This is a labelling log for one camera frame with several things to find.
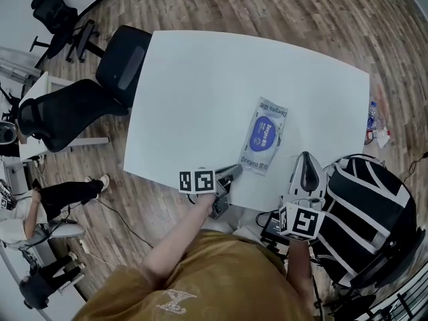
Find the person's right forearm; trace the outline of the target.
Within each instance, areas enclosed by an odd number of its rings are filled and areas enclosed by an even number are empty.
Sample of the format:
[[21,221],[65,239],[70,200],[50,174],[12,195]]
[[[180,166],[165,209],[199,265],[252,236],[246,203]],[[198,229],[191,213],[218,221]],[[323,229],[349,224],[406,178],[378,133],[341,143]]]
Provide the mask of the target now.
[[296,291],[302,303],[314,311],[315,292],[313,284],[310,251],[306,241],[292,239],[288,248],[287,280]]

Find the red label bottle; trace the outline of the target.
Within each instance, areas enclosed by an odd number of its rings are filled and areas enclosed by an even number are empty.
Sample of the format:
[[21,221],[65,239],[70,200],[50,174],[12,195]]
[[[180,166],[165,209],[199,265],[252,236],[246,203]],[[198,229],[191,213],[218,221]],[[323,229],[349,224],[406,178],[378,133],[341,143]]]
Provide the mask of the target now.
[[390,131],[387,130],[386,128],[382,130],[367,130],[366,132],[367,140],[388,138],[389,136],[390,136]]

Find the white desk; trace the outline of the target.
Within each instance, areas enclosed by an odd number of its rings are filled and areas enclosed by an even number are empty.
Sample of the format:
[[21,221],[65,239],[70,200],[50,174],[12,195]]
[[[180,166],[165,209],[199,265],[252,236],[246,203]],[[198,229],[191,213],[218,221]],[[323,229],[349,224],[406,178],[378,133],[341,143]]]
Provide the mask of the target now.
[[[45,72],[24,95],[19,105],[22,105],[29,98],[36,99],[71,84],[72,81],[56,78],[49,75],[48,72]],[[71,143],[60,152],[70,152],[73,148],[79,146],[101,145],[108,143],[108,137],[77,138],[71,141]],[[46,145],[41,140],[35,139],[34,137],[22,136],[21,134],[19,135],[19,154],[20,161],[22,163],[29,162],[33,157],[44,156],[51,153],[52,151],[48,150]]]

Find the black white striped backpack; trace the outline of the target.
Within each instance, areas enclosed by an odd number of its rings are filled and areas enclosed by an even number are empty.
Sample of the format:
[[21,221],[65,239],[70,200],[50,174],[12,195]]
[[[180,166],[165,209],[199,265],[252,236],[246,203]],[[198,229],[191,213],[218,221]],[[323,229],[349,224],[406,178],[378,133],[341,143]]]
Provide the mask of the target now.
[[416,203],[375,157],[348,155],[325,173],[325,217],[312,249],[333,284],[350,288],[386,244],[410,240],[418,228]]

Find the grey round device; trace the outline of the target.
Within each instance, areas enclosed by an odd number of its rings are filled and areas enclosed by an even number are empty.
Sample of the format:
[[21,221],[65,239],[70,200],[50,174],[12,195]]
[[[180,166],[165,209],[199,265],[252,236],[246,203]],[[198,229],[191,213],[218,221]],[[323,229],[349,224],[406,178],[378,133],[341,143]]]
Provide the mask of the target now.
[[16,126],[4,120],[0,120],[0,145],[14,143],[17,140]]

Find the grey wet wipe pack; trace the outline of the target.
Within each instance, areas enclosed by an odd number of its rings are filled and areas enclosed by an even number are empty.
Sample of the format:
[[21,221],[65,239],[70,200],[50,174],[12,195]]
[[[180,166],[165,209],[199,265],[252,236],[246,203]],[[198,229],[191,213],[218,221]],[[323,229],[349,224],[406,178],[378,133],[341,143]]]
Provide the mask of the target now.
[[[245,142],[243,144],[239,156],[238,163],[243,167],[243,170],[251,171],[262,176],[266,175],[272,163],[272,160],[281,145],[284,124],[287,115],[287,108],[278,106],[277,104],[274,104],[266,98],[259,98],[259,100],[257,101],[257,107],[255,109],[255,112],[253,113],[251,122],[249,124],[249,128],[245,137]],[[256,118],[260,116],[267,116],[274,122],[277,130],[277,135],[271,148],[264,151],[255,152],[250,149],[249,137],[251,131],[253,130],[253,125]]]

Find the clear plastic water bottle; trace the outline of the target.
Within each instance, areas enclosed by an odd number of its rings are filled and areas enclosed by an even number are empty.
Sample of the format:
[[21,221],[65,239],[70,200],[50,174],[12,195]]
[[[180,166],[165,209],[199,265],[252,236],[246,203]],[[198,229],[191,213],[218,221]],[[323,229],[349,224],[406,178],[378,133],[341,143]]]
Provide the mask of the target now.
[[372,101],[368,108],[366,129],[374,130],[377,127],[377,121],[378,121],[377,103],[375,101]]

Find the person's left forearm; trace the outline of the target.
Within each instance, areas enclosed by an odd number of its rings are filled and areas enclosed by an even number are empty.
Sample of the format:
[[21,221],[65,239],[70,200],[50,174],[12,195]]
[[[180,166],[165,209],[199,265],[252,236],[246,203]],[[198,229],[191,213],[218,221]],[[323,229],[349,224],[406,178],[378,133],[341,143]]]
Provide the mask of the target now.
[[153,289],[171,275],[211,214],[213,193],[202,194],[170,232],[143,259],[139,270]]

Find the grey metal rack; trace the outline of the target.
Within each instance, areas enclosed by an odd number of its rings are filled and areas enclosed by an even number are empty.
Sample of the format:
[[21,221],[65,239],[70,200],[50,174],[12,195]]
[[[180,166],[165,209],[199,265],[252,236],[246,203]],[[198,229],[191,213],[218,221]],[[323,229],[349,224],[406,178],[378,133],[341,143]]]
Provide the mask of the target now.
[[24,83],[26,79],[40,77],[41,70],[35,67],[37,61],[37,56],[0,45],[0,75],[6,78]]

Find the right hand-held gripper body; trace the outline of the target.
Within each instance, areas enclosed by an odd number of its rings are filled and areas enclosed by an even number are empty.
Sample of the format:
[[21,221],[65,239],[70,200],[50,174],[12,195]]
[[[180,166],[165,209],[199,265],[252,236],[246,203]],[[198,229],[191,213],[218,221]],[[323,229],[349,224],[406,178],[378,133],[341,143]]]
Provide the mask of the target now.
[[291,201],[280,197],[278,208],[280,235],[287,239],[312,241],[317,238],[325,213],[325,198],[298,198]]

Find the black monitor device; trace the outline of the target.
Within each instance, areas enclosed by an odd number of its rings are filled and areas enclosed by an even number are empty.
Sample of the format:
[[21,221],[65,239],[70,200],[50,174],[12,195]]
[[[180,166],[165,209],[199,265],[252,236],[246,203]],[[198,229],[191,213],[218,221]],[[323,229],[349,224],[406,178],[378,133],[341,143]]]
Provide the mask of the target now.
[[285,236],[280,235],[280,217],[278,213],[270,213],[263,230],[261,231],[261,238],[270,243],[278,243],[289,246],[290,240]]

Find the black metal railing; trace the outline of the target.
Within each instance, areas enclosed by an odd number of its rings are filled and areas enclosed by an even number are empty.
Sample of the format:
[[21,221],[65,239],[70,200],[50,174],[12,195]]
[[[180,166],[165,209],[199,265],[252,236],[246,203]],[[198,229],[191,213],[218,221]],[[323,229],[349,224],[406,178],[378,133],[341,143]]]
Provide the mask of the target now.
[[428,266],[361,321],[428,321]]

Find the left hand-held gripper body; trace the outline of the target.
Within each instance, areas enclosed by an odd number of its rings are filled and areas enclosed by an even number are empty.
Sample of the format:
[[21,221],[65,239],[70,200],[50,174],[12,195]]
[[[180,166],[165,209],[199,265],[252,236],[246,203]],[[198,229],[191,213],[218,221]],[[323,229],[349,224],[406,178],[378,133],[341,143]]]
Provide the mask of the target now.
[[218,219],[229,208],[228,194],[235,177],[216,177],[216,170],[197,169],[179,172],[179,192],[186,195],[214,194],[210,218]]

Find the black mesh office chair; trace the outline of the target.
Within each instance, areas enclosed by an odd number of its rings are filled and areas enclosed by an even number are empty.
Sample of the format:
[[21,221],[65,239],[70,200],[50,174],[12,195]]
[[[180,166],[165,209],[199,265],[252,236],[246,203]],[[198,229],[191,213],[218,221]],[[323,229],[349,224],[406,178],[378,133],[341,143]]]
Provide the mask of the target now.
[[79,80],[21,103],[17,112],[21,134],[59,152],[100,117],[126,116],[134,104],[151,38],[151,33],[121,25],[106,49],[93,49],[101,59],[95,80]]

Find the person's mustard shirt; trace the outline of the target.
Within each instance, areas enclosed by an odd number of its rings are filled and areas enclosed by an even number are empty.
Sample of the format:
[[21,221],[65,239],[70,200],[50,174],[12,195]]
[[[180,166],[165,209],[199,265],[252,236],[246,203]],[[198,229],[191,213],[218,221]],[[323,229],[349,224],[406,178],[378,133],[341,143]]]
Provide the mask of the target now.
[[73,321],[314,321],[278,256],[260,244],[202,231],[154,288],[118,267]]

